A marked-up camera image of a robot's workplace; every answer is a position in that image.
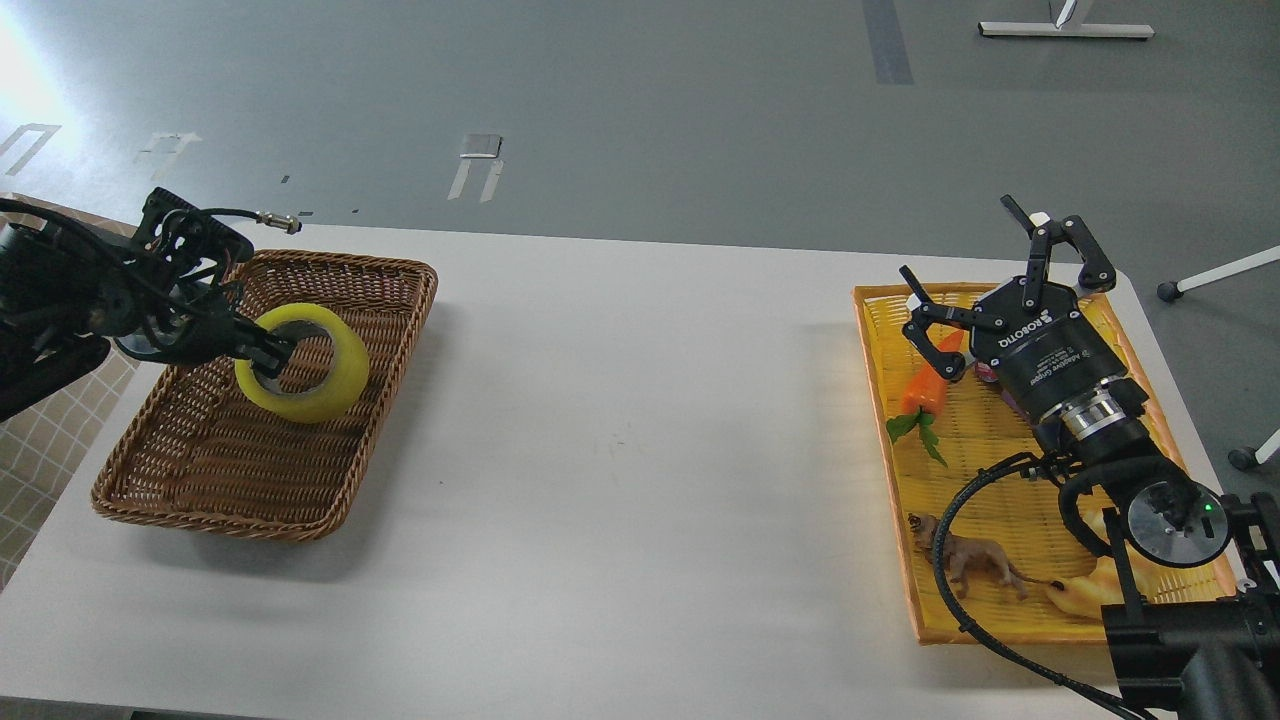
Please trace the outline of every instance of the robotiq logo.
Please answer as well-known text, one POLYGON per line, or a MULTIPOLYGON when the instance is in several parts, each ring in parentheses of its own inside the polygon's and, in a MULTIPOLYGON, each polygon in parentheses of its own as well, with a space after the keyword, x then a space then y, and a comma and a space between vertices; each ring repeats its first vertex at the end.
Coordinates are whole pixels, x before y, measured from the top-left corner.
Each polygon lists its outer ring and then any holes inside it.
POLYGON ((1032 320, 1032 322, 1027 323, 1025 325, 1018 328, 1009 337, 1001 338, 1000 340, 1000 347, 1009 347, 1010 345, 1018 342, 1019 340, 1023 340, 1024 337, 1032 334, 1033 332, 1043 328, 1044 325, 1047 325, 1047 324, 1050 324, 1052 322, 1053 322, 1053 318, 1050 316, 1048 307, 1046 307, 1046 309, 1041 310, 1041 316, 1039 318, 1036 318, 1034 320, 1032 320))

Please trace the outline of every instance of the brown wicker basket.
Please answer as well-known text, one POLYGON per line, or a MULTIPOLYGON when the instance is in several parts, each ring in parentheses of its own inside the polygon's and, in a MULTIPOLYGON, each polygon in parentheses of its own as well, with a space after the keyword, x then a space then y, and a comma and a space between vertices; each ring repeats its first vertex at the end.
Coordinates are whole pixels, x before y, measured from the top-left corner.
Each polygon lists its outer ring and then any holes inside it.
MULTIPOLYGON (((301 425, 253 405, 229 357, 166 368, 93 484, 113 520, 244 538, 312 541, 342 525, 435 297, 429 265, 264 250, 238 268, 241 311, 288 302, 338 314, 369 348, 369 384, 346 415, 301 425)), ((285 391, 317 383, 332 346, 300 343, 285 391)))

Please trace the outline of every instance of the white stand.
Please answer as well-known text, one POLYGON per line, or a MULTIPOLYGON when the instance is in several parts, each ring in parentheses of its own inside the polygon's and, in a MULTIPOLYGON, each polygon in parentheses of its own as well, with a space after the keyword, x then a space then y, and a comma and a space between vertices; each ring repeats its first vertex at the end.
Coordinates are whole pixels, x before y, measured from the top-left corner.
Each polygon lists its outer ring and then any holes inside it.
POLYGON ((1192 275, 1184 281, 1169 281, 1166 283, 1160 283, 1160 287, 1156 288, 1156 295, 1158 295, 1165 302, 1172 302, 1181 297, 1188 290, 1217 282, 1231 275, 1238 275, 1245 270, 1261 268, 1262 265, 1275 263, 1276 260, 1280 260, 1280 245, 1272 247, 1271 250, 1254 252, 1248 258, 1240 258, 1234 263, 1228 263, 1225 265, 1204 270, 1203 273, 1192 275))
MULTIPOLYGON (((1204 270, 1203 273, 1192 275, 1183 281, 1160 283, 1160 287, 1156 288, 1156 295, 1165 302, 1172 302, 1181 297, 1188 290, 1206 286, 1231 275, 1238 275, 1245 270, 1261 268, 1262 265, 1275 263, 1276 260, 1280 260, 1280 245, 1272 247, 1271 250, 1254 252, 1248 258, 1240 258, 1234 263, 1228 263, 1225 265, 1204 270)), ((1262 443, 1262 447, 1257 450, 1252 447, 1236 447, 1228 454, 1226 459, 1235 469, 1248 470, 1249 468, 1257 468, 1270 460, 1271 456, 1276 454, 1276 450, 1280 450, 1280 430, 1276 430, 1271 438, 1267 439, 1267 442, 1262 443)))
POLYGON ((1085 24, 1093 0, 1066 0, 1062 12, 1047 23, 978 23, 983 37, 1126 37, 1151 40, 1151 26, 1085 24))

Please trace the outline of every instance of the cable connector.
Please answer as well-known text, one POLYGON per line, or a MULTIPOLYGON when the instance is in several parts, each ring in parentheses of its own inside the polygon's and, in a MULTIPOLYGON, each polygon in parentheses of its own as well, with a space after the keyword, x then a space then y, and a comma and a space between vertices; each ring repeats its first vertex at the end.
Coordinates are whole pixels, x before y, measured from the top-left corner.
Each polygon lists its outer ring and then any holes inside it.
POLYGON ((285 234, 296 234, 302 231, 302 220, 294 218, 293 215, 276 215, 273 213, 259 213, 259 224, 266 225, 269 228, 278 228, 285 232, 285 234))

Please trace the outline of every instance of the yellow woven tray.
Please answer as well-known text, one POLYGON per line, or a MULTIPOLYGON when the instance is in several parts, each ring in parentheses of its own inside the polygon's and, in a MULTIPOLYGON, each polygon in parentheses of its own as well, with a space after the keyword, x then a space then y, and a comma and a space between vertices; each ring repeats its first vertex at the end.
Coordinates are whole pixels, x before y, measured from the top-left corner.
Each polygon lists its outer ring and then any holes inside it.
MULTIPOLYGON (((963 307, 970 307, 979 295, 992 287, 979 283, 925 286, 936 301, 963 307)), ((1005 405, 998 391, 978 380, 973 373, 947 389, 946 410, 933 425, 942 438, 938 450, 950 468, 925 455, 915 430, 896 445, 890 442, 884 420, 899 414, 902 389, 924 365, 924 359, 902 337, 902 323, 909 316, 909 293, 905 284, 854 288, 854 311, 867 356, 888 475, 902 582, 911 626, 920 644, 973 642, 970 635, 956 629, 955 619, 942 603, 933 582, 933 569, 924 552, 911 542, 906 515, 942 515, 955 493, 980 468, 989 468, 1014 452, 1037 451, 1038 447, 1027 424, 1005 405)), ((1111 343, 1132 375, 1151 393, 1143 421, 1161 450, 1183 464, 1160 402, 1106 297, 1083 300, 1080 309, 1111 343)), ((931 334, 938 342, 950 332, 951 328, 934 327, 931 334)), ((1094 497, 1082 497, 1080 509, 1088 511, 1103 503, 1105 496, 1096 493, 1094 497)), ((954 528, 960 536, 1000 542, 1018 568, 1033 578, 1071 578, 1093 570, 1093 556, 1062 527, 1056 488, 1047 482, 1006 478, 970 500, 954 528)), ((1028 585, 1030 597, 1019 601, 1012 588, 998 585, 989 574, 975 573, 969 582, 969 596, 963 602, 984 628, 1007 643, 1106 642, 1100 621, 1062 612, 1048 601, 1042 588, 1028 585)), ((1158 577, 1158 588, 1149 598, 1153 602, 1213 600, 1234 592, 1230 566, 1221 557, 1211 565, 1189 570, 1165 568, 1158 577)))

